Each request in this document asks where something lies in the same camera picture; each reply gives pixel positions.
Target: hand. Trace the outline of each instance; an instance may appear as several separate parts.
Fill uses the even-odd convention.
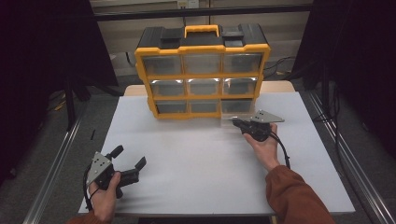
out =
[[[98,185],[95,182],[90,184],[90,194],[92,195],[93,211],[96,218],[102,222],[111,223],[114,218],[114,212],[116,209],[116,187],[120,183],[120,172],[114,173],[110,180],[107,190],[98,189]]]
[[[277,133],[276,124],[271,123],[271,130],[273,133]],[[268,172],[280,165],[277,160],[277,141],[274,138],[268,137],[265,141],[258,142],[248,133],[244,133],[244,136],[247,142],[253,147],[257,158]]]

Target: brown sleeve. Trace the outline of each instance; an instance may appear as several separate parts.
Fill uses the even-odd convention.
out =
[[[281,223],[334,223],[318,195],[288,167],[277,166],[265,180],[267,201]]]
[[[66,224],[110,224],[108,222],[102,222],[98,220],[93,213],[93,210],[86,215],[80,217],[73,217],[68,220]]]

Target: person's left hand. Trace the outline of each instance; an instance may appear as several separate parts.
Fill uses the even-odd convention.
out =
[[[93,211],[96,218],[102,222],[111,223],[114,218],[117,200],[116,187],[119,183],[120,172],[116,172],[111,177],[107,190],[97,190],[99,187],[94,181],[90,184],[90,194],[93,194],[97,190],[91,198]]]

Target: gray carpet floor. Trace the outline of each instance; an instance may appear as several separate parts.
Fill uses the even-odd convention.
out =
[[[139,83],[139,79],[136,76],[124,76],[119,77],[119,83],[120,86],[116,89],[124,91],[126,86]],[[301,80],[294,80],[292,83],[301,94],[308,113],[312,118],[315,118],[318,113],[309,99],[309,91],[302,88]],[[75,100],[76,110],[82,111],[83,108],[86,108],[85,113],[81,118],[74,141],[67,152],[63,168],[58,178],[54,180],[54,188],[39,218],[39,223],[65,223],[67,219],[77,214],[82,202],[82,174],[94,151],[101,150],[118,103],[117,97],[95,88],[90,88],[90,93],[92,98],[88,102]],[[50,102],[50,107],[57,105],[58,102],[59,98],[53,100]],[[396,211],[396,160],[381,147],[373,133],[364,129],[359,115],[349,106],[342,93],[340,103],[341,110],[338,116],[340,133],[345,137],[362,169],[384,199],[389,211],[394,215]],[[315,122],[315,126],[334,166],[340,171],[346,191],[357,210],[352,214],[334,216],[334,220],[337,223],[380,223],[351,173],[346,170],[346,173],[343,174],[335,152],[334,142],[324,125],[321,122]],[[48,112],[31,149],[26,152],[16,167],[16,178],[6,180],[0,187],[0,224],[24,221],[57,156],[66,135],[66,127],[65,106],[58,111],[50,110]],[[347,176],[350,176],[350,183],[347,181]],[[117,217],[114,223],[138,223],[138,218]],[[163,223],[178,223],[178,221],[167,220]]]

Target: carrying handle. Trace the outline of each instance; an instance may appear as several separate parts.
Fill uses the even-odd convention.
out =
[[[187,38],[187,33],[198,32],[215,32],[219,37],[219,27],[217,25],[192,25],[184,28],[184,38]]]

